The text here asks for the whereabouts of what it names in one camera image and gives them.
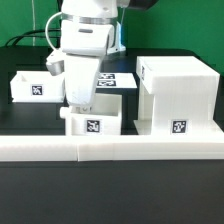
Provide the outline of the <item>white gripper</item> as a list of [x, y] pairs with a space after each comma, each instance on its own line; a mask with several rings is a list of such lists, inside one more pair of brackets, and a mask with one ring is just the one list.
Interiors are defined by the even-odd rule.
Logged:
[[67, 102], [75, 107], [90, 107], [101, 66], [98, 57], [66, 55], [64, 59]]

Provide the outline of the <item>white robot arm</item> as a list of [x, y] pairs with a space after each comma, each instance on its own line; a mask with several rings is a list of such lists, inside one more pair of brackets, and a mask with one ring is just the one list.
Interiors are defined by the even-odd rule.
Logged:
[[64, 0], [60, 47], [70, 105], [90, 107], [102, 60], [115, 45], [118, 7], [147, 10], [158, 0]]

